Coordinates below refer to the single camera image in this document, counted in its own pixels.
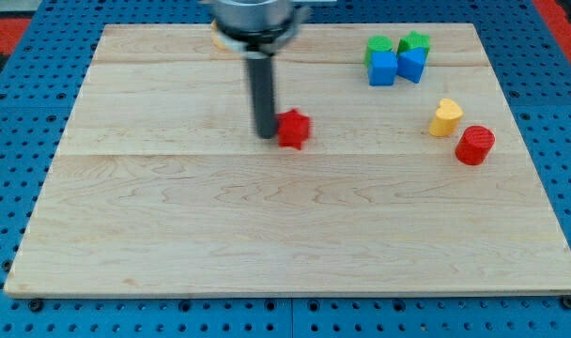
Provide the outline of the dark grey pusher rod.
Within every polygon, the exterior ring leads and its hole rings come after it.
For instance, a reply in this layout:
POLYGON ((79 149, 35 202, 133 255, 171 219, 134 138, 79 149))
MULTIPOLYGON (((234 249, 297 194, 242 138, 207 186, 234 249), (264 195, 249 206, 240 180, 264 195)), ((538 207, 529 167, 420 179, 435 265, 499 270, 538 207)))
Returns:
POLYGON ((272 57, 247 58, 245 61, 251 95, 255 133, 261 139, 277 134, 272 57))

